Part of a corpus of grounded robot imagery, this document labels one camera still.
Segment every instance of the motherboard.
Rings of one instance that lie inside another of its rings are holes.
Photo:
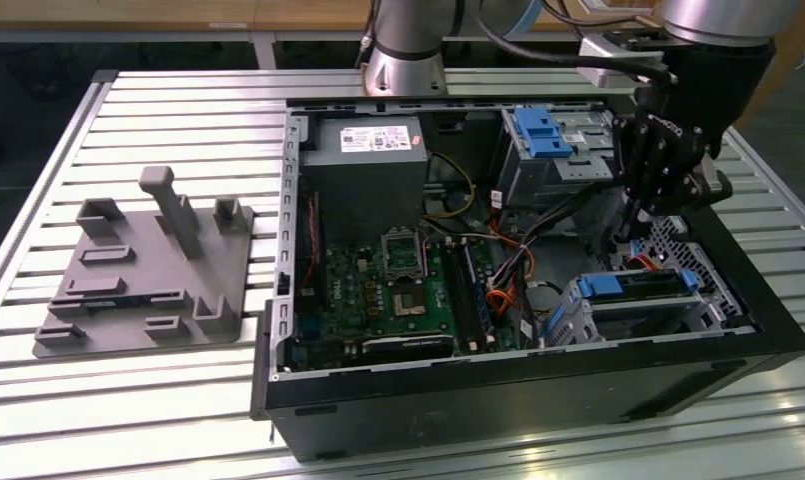
[[[485,242],[429,242],[408,229],[381,241],[329,244],[322,288],[301,302],[298,370],[340,368],[514,349],[493,319],[485,282],[493,275]]]

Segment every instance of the floor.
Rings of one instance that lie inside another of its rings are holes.
[[[283,45],[279,68],[348,68],[356,48]],[[518,65],[490,48],[449,49],[448,66]],[[247,44],[0,45],[0,242],[95,70],[253,68]],[[743,133],[805,202],[805,64]]]

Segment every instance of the white cable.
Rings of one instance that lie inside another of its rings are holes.
[[[440,228],[437,225],[434,225],[432,223],[425,223],[425,225],[429,225],[429,227],[432,227],[433,230],[436,230],[438,233],[442,233],[448,237],[478,237],[478,238],[488,238],[489,240],[501,240],[501,238],[496,235],[488,235],[485,233],[450,233],[445,229]]]
[[[800,70],[804,66],[805,66],[805,52],[803,53],[803,62],[800,62],[800,65],[797,65],[797,68],[795,68],[795,71]]]

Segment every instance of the wire bundle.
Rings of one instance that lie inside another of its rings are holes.
[[[608,18],[605,20],[577,20],[576,18],[572,18],[572,15],[568,11],[568,5],[565,4],[565,0],[557,0],[560,10],[562,10],[561,12],[557,11],[556,7],[550,5],[548,0],[541,0],[541,4],[542,7],[545,7],[548,13],[553,15],[557,20],[574,27],[606,27],[608,25],[618,25],[621,23],[630,22],[645,24],[642,19],[636,15],[632,15],[629,17]]]
[[[538,217],[538,220],[518,241],[518,250],[504,262],[494,274],[494,288],[504,288],[509,284],[513,274],[518,271],[521,265],[520,259],[525,252],[529,252],[529,248],[538,240],[540,235],[548,232],[557,223],[574,215],[597,193],[614,186],[614,183],[593,183],[577,192],[576,195],[562,200],[562,202]]]
[[[424,218],[434,220],[434,219],[446,219],[446,218],[457,217],[458,215],[465,213],[468,210],[470,210],[470,207],[473,206],[473,202],[476,202],[477,186],[473,183],[473,179],[470,178],[470,175],[468,175],[468,172],[465,172],[465,169],[461,168],[461,165],[458,165],[458,163],[456,163],[456,160],[453,160],[449,156],[444,155],[440,152],[432,152],[432,155],[434,155],[441,160],[444,160],[450,165],[450,167],[453,167],[453,170],[456,170],[458,172],[458,174],[462,177],[465,177],[465,181],[468,182],[468,190],[469,190],[468,203],[458,210],[456,210],[453,212],[428,213],[426,215],[424,215]]]
[[[650,270],[650,271],[660,270],[660,268],[654,264],[654,261],[650,258],[648,258],[648,256],[644,253],[641,253],[636,257],[630,257],[628,259],[628,265],[630,265],[630,263],[633,263],[633,262],[640,263],[642,265],[642,268],[645,268],[646,270]]]
[[[634,75],[637,77],[646,77],[653,82],[660,83],[661,85],[666,85],[666,84],[672,83],[672,77],[669,75],[669,72],[666,72],[665,70],[657,69],[654,67],[649,67],[646,65],[641,65],[641,64],[628,62],[624,60],[614,60],[614,59],[606,58],[606,57],[592,57],[592,56],[585,56],[585,55],[564,55],[564,54],[558,54],[558,53],[540,52],[536,50],[530,50],[529,48],[522,47],[521,45],[510,42],[492,29],[492,27],[489,27],[489,25],[485,23],[485,20],[482,20],[481,10],[482,10],[484,2],[485,2],[485,0],[480,0],[480,7],[470,9],[472,15],[474,16],[474,19],[477,21],[477,24],[480,25],[480,28],[482,29],[482,32],[485,33],[485,36],[494,43],[494,45],[497,45],[497,47],[501,50],[504,50],[520,57],[529,58],[530,60],[540,60],[540,61],[552,62],[552,63],[561,63],[564,65],[568,65],[569,67],[604,68],[608,70],[614,70],[617,72],[626,73],[629,75]],[[554,12],[557,14],[560,13],[556,11],[556,9],[553,9],[553,7],[549,4],[546,4],[546,2],[545,2],[545,5],[546,5],[545,8],[548,8],[548,12],[552,15]],[[560,14],[560,15],[561,15],[561,17],[570,19],[570,17],[568,17],[562,14]],[[618,20],[618,22],[616,22],[616,23],[624,23],[624,21],[625,21],[621,19],[613,19],[613,20],[605,20],[604,22],[616,21],[616,20]]]

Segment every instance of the ram slot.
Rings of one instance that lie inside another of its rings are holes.
[[[465,350],[477,352],[485,346],[485,333],[480,325],[477,306],[472,300],[472,283],[462,251],[454,246],[444,247],[441,249],[441,263],[444,265],[446,290],[453,305],[458,342]]]
[[[473,299],[477,307],[477,317],[480,319],[480,328],[482,330],[482,336],[486,343],[494,342],[492,333],[494,332],[494,325],[492,324],[492,315],[488,313],[488,303],[485,302],[485,288],[477,275],[477,260],[473,257],[470,251],[470,244],[464,246],[465,262],[468,263],[468,273],[470,277],[470,288],[473,292]]]

